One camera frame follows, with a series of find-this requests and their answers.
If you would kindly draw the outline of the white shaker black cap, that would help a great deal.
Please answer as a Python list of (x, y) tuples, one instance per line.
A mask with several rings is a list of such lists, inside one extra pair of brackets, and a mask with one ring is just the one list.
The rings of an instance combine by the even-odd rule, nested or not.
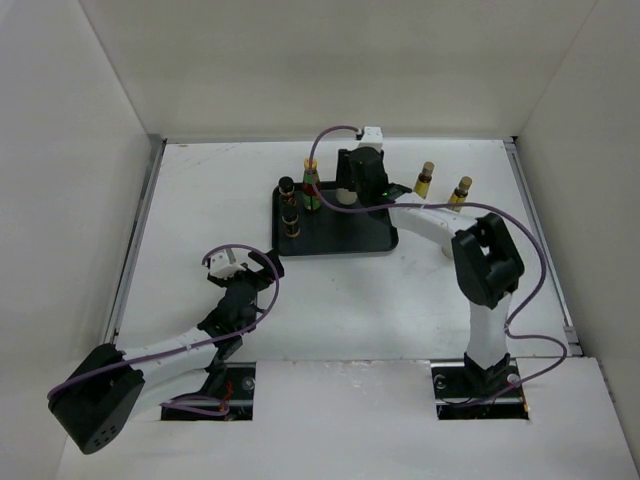
[(356, 203), (358, 196), (356, 192), (352, 192), (346, 188), (337, 188), (335, 192), (337, 202), (342, 206), (351, 206)]

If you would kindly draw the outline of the red chili sauce bottle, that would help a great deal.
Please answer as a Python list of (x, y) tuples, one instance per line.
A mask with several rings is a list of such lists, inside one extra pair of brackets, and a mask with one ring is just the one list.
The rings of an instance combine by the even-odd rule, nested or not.
[(306, 158), (304, 160), (304, 172), (302, 180), (303, 206), (307, 212), (316, 212), (321, 207), (321, 201), (316, 193), (319, 175), (317, 171), (317, 160)]

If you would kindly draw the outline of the black-capped spice jar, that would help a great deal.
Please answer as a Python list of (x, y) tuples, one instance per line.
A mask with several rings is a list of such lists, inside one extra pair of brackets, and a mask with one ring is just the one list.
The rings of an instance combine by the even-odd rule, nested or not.
[(296, 238), (300, 233), (298, 210), (293, 205), (284, 205), (281, 210), (284, 233), (289, 238)]
[(295, 182), (289, 176), (283, 176), (278, 181), (279, 203), (282, 207), (295, 207)]

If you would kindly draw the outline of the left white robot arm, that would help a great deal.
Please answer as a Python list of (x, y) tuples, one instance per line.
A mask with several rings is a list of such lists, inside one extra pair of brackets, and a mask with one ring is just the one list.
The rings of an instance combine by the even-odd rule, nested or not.
[(275, 250), (247, 250), (258, 269), (239, 263), (237, 245), (217, 247), (202, 260), (207, 279), (223, 291), (195, 327), (153, 345), (123, 350), (95, 347), (66, 381), (48, 393), (48, 408), (84, 455), (105, 448), (127, 421), (156, 406), (196, 413), (191, 398), (214, 398), (224, 387), (226, 362), (269, 314), (258, 297), (279, 290), (284, 268)]

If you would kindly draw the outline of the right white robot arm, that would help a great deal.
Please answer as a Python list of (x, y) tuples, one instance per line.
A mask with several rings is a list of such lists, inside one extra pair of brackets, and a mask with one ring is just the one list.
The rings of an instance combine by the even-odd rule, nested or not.
[(370, 146), (338, 153), (336, 185), (357, 195), (377, 221), (439, 245), (453, 260), (459, 289), (470, 305), (470, 337), (464, 352), (464, 384), (474, 397), (489, 395), (508, 375), (505, 323), (524, 274), (524, 263), (495, 213), (470, 217), (431, 209), (412, 189), (392, 183), (383, 153)]

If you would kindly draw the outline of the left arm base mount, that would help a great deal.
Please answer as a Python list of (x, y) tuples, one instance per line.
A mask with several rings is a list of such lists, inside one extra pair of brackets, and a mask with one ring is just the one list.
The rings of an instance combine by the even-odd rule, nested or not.
[(161, 421), (251, 421), (256, 388), (256, 363), (226, 363), (212, 370), (195, 393), (179, 398), (182, 410), (161, 407)]

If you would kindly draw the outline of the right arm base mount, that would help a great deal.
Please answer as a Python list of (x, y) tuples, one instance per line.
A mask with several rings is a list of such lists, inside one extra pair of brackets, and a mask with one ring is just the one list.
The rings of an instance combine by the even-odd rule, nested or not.
[(482, 370), (467, 358), (430, 366), (439, 420), (528, 420), (520, 371), (506, 357)]

